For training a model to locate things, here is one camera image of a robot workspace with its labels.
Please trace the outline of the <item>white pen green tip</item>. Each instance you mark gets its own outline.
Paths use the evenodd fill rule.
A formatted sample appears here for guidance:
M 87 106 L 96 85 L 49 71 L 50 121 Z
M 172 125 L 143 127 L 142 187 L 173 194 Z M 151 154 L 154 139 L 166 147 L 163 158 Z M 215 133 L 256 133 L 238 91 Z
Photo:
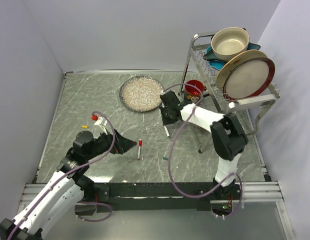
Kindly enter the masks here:
M 164 130 L 165 130 L 166 136 L 167 136 L 168 138 L 170 138 L 170 134 L 169 134 L 169 132 L 168 132 L 167 127 L 166 127 L 166 126 L 163 126 L 163 127 L 164 127 Z

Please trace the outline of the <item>white pen red tip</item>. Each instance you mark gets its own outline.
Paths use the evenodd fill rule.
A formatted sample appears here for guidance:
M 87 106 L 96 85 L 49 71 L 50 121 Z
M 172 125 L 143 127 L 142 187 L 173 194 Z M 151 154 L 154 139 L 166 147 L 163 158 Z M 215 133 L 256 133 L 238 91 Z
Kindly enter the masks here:
M 142 158 L 142 146 L 138 146 L 138 155 L 137 155 L 137 160 L 141 160 Z

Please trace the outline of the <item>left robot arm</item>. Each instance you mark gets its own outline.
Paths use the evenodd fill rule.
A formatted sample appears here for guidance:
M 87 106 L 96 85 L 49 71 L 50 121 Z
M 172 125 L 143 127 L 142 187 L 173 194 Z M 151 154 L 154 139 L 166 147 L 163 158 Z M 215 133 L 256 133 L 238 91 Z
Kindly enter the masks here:
M 0 239 L 41 240 L 57 219 L 77 202 L 94 204 L 102 191 L 85 176 L 89 160 L 108 153 L 122 155 L 136 145 L 137 142 L 116 130 L 106 131 L 98 138 L 87 130 L 78 133 L 45 187 L 12 220 L 5 218 L 0 223 Z

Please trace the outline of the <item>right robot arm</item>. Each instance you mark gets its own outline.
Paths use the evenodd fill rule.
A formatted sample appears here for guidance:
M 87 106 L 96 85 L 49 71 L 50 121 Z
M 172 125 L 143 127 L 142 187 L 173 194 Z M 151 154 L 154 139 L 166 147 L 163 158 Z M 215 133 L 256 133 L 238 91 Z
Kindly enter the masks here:
M 208 131 L 212 136 L 214 150 L 219 156 L 218 168 L 213 179 L 212 190 L 201 195 L 189 195 L 182 192 L 173 181 L 171 170 L 169 177 L 175 189 L 188 198 L 203 198 L 214 193 L 219 199 L 225 199 L 235 192 L 235 178 L 238 161 L 248 144 L 248 137 L 234 113 L 213 112 L 186 100 L 179 101 L 173 91 L 160 95 L 160 107 L 163 125 L 182 121 L 183 125 L 191 123 Z

